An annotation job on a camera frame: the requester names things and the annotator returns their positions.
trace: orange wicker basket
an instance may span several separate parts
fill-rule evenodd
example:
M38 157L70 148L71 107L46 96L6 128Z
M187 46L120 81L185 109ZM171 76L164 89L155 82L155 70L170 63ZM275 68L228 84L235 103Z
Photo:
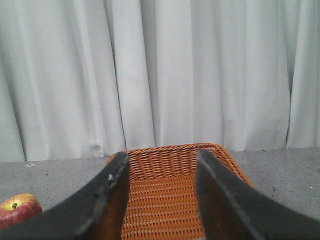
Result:
M199 149L210 150L253 187L230 154L218 144L195 143L128 150L130 194L122 228L123 240L204 238L194 184Z

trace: curtain fold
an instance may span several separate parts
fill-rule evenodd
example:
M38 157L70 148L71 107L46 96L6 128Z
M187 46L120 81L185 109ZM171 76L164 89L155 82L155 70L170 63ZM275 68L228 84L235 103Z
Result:
M0 1L0 162L320 146L317 0Z

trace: red apple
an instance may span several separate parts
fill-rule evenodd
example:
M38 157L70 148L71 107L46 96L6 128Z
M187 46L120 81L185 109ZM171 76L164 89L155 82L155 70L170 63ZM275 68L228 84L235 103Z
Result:
M30 193L10 197L0 204L0 231L42 213L39 201Z

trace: floor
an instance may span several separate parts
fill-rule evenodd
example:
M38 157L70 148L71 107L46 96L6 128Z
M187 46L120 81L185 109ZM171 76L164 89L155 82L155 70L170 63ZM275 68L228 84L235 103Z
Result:
M275 201L320 220L320 148L230 151L256 189ZM32 193L43 210L84 186L107 158L0 163L0 203Z

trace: woven texture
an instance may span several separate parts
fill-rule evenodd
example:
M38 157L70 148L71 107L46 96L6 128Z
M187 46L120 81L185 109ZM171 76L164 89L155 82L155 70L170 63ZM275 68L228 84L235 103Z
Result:
M218 144L195 143L128 150L130 195L122 228L123 240L204 238L195 195L199 149L211 151L253 187L230 154Z

